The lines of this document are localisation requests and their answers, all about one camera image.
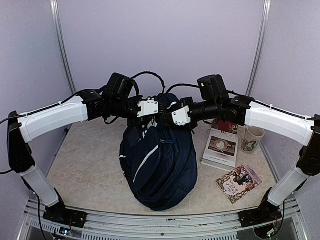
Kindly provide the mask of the navy blue backpack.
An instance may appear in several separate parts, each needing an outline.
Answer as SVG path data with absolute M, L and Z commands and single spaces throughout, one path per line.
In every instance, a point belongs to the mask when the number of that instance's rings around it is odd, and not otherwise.
M 197 183 L 197 153 L 189 127 L 166 127 L 157 118 L 129 126 L 119 161 L 134 197 L 152 211 L 177 206 Z

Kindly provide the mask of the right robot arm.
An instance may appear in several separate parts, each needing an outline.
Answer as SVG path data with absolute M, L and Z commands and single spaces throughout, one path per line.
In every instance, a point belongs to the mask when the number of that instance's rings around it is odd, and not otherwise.
M 227 90 L 221 75 L 197 80 L 202 102 L 192 103 L 187 113 L 193 122 L 220 118 L 247 128 L 265 130 L 263 146 L 272 161 L 287 172 L 270 188 L 258 207 L 239 212 L 242 227 L 251 227 L 285 216 L 285 201 L 305 182 L 320 173 L 320 116 L 301 115 Z

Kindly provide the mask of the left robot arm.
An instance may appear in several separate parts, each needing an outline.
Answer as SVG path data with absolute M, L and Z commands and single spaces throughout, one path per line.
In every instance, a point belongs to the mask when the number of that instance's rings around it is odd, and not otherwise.
M 12 111 L 7 122 L 6 147 L 10 172 L 14 172 L 24 185 L 35 195 L 38 204 L 44 204 L 40 220 L 49 220 L 69 227 L 83 228 L 87 213 L 66 206 L 59 191 L 47 178 L 47 173 L 38 165 L 33 147 L 41 140 L 45 151 L 50 147 L 54 154 L 58 151 L 61 137 L 50 143 L 47 136 L 61 132 L 64 127 L 102 118 L 133 118 L 138 114 L 131 91 L 140 96 L 136 76 L 113 73 L 107 84 L 97 88 L 87 88 L 73 93 L 62 101 L 45 107 L 19 113 Z

